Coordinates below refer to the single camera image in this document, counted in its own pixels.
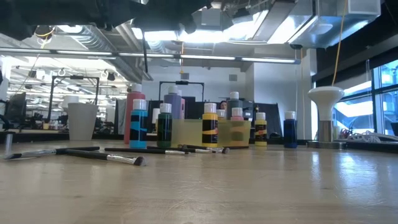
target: white vase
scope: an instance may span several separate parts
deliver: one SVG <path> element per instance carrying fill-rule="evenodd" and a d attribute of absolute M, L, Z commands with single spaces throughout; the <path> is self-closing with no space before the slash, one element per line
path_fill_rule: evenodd
<path fill-rule="evenodd" d="M 85 103 L 68 104 L 69 140 L 91 140 L 93 137 L 97 111 L 97 105 Z"/>

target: lamp base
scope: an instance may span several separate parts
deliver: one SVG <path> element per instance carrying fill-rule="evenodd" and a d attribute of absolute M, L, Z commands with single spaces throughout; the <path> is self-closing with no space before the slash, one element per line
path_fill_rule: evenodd
<path fill-rule="evenodd" d="M 307 147 L 315 149 L 347 149 L 347 144 L 345 142 L 309 141 Z"/>

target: wooden tabletop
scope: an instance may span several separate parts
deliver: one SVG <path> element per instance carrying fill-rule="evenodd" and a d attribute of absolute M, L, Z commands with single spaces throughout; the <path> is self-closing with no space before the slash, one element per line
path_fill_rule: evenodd
<path fill-rule="evenodd" d="M 59 141 L 13 151 L 91 145 L 123 146 Z M 2 160 L 0 223 L 398 223 L 395 154 L 269 146 L 145 157 L 146 167 L 70 156 Z"/>

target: computer monitor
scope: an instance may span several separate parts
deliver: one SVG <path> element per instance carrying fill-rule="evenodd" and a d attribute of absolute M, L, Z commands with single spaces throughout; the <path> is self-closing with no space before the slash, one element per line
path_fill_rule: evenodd
<path fill-rule="evenodd" d="M 22 124 L 26 117 L 26 93 L 15 94 L 10 97 L 4 117 L 10 123 Z"/>

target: bottle label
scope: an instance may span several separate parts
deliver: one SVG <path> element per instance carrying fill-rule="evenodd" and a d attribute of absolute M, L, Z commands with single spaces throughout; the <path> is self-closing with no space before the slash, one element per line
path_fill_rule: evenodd
<path fill-rule="evenodd" d="M 284 122 L 284 142 L 285 143 L 296 143 L 297 142 L 297 127 L 296 121 Z"/>
<path fill-rule="evenodd" d="M 217 144 L 218 143 L 218 121 L 204 119 L 202 120 L 202 143 Z"/>
<path fill-rule="evenodd" d="M 131 115 L 130 141 L 146 141 L 147 112 Z"/>
<path fill-rule="evenodd" d="M 171 141 L 172 140 L 172 118 L 158 119 L 157 120 L 157 140 L 158 141 Z"/>
<path fill-rule="evenodd" d="M 256 141 L 267 141 L 267 125 L 257 124 L 256 125 Z"/>

